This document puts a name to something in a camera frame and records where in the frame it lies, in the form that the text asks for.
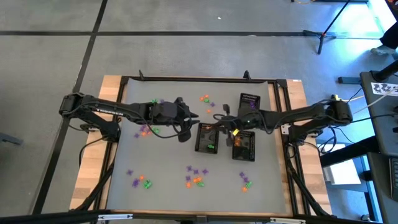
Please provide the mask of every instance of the black basket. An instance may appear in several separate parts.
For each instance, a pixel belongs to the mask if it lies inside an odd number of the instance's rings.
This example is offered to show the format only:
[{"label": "black basket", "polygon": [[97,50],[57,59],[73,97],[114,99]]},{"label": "black basket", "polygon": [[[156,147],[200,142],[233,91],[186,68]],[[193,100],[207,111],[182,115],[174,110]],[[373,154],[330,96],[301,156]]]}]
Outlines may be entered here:
[{"label": "black basket", "polygon": [[198,124],[197,143],[195,145],[196,152],[217,154],[219,132],[210,128],[210,124]]},{"label": "black basket", "polygon": [[240,131],[235,135],[232,147],[232,159],[254,162],[255,135],[252,131]]},{"label": "black basket", "polygon": [[246,114],[252,110],[260,109],[260,96],[241,93],[241,97],[239,99],[239,109],[238,116]]}]

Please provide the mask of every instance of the white tag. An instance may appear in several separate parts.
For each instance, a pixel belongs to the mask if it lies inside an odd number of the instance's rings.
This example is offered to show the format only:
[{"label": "white tag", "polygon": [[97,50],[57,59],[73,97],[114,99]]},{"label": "white tag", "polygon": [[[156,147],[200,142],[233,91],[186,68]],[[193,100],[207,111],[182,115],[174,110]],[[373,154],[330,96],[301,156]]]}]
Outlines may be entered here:
[{"label": "white tag", "polygon": [[394,87],[396,88],[389,96],[398,96],[398,85],[391,83],[371,83],[373,94],[385,95],[391,91]]}]

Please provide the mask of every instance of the concrete floor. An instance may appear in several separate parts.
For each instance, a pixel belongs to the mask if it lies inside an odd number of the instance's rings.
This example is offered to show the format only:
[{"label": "concrete floor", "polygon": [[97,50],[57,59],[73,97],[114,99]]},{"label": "concrete floor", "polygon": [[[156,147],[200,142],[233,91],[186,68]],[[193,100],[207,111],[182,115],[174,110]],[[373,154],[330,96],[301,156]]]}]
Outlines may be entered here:
[{"label": "concrete floor", "polygon": [[[1,1],[0,30],[92,30],[100,4],[100,0]],[[323,31],[341,6],[324,2],[303,6],[289,0],[116,0],[108,2],[100,30]],[[332,31],[381,33],[364,4],[349,5]],[[24,140],[23,146],[0,144],[0,216],[29,212],[60,123],[58,107],[72,90],[87,43],[88,37],[0,36],[0,132]],[[137,75],[139,69],[145,75],[207,77],[241,77],[249,70],[253,78],[303,80],[308,104],[331,94],[348,99],[359,86],[339,85],[337,77],[357,77],[393,61],[369,53],[379,44],[335,39],[317,55],[318,39],[310,37],[97,37],[81,92],[96,96],[104,75]],[[363,99],[351,103],[353,110],[364,105]],[[355,119],[367,116],[364,111]],[[373,135],[363,131],[371,129],[370,121],[343,129],[353,141]],[[330,135],[325,131],[320,138]],[[340,132],[337,135],[344,140]],[[68,131],[44,212],[68,209],[78,151],[85,141],[85,134]],[[332,209],[344,215],[339,201],[333,201]]]}]

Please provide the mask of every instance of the gray tabletop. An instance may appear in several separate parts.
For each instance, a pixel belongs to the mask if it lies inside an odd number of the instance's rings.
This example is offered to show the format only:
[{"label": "gray tabletop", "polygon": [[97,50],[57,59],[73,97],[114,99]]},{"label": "gray tabletop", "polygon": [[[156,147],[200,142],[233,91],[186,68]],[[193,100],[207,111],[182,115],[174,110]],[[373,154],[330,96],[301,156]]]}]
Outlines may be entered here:
[{"label": "gray tabletop", "polygon": [[[371,83],[377,83],[370,72],[361,73],[361,82],[368,104],[380,98],[382,95],[373,93]],[[398,84],[398,78],[391,76],[386,83]],[[398,96],[386,96],[375,105],[369,107],[371,116],[393,113],[395,106],[398,106]],[[393,133],[392,129],[398,127],[397,118],[385,116],[372,119],[374,133],[379,143],[380,152],[388,156],[398,156],[398,134]]]},{"label": "gray tabletop", "polygon": [[[126,103],[143,103],[153,99],[174,101],[182,96],[190,110],[204,123],[215,123],[212,114],[223,113],[223,103],[238,112],[239,96],[249,93],[261,97],[261,109],[269,110],[268,84],[258,83],[201,83],[201,82],[140,82],[129,80],[126,86]],[[200,97],[209,95],[209,103]],[[191,129],[192,137],[184,143],[177,138],[161,139],[153,135],[135,138],[141,127],[122,121],[122,133],[116,153],[116,162],[109,190],[108,209],[170,210],[191,212],[253,212],[286,213],[282,178],[274,134],[255,132],[256,161],[232,160],[231,148],[226,146],[226,136],[220,133],[217,154],[195,152],[198,125]],[[175,134],[171,127],[158,126],[160,135]],[[199,174],[188,171],[187,166],[198,169]],[[240,172],[253,182],[243,192]],[[144,175],[153,185],[145,189],[142,183],[132,187],[134,179]],[[204,187],[192,180],[201,176]],[[186,188],[186,177],[192,187]]]},{"label": "gray tabletop", "polygon": [[398,223],[398,202],[391,199],[390,169],[387,156],[368,153],[373,183],[384,223]]}]

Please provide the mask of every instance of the tripod stand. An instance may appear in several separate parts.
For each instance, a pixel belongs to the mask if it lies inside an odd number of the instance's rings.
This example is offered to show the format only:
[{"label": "tripod stand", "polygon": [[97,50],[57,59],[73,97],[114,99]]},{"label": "tripod stand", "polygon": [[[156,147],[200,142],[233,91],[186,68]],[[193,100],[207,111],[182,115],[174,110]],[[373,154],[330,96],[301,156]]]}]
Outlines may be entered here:
[{"label": "tripod stand", "polygon": [[323,33],[314,32],[314,31],[309,31],[309,30],[303,30],[304,34],[313,34],[313,35],[315,35],[316,37],[319,38],[319,41],[320,41],[320,42],[319,42],[319,48],[318,48],[318,55],[320,55],[321,52],[322,52],[323,40],[324,40],[326,37],[329,37],[329,38],[332,38],[332,39],[337,38],[337,36],[335,36],[335,35],[327,35],[326,33],[329,31],[330,27],[333,25],[333,23],[335,23],[335,21],[337,20],[337,18],[340,16],[340,14],[343,12],[343,10],[345,9],[345,7],[348,5],[348,3],[349,3],[350,1],[351,1],[351,0],[347,0],[347,1],[346,1],[346,4],[344,4],[344,6],[341,8],[340,12],[338,12],[338,14],[336,15],[336,17],[333,19],[333,21],[329,24],[328,28],[326,28],[326,30],[325,30]]}]

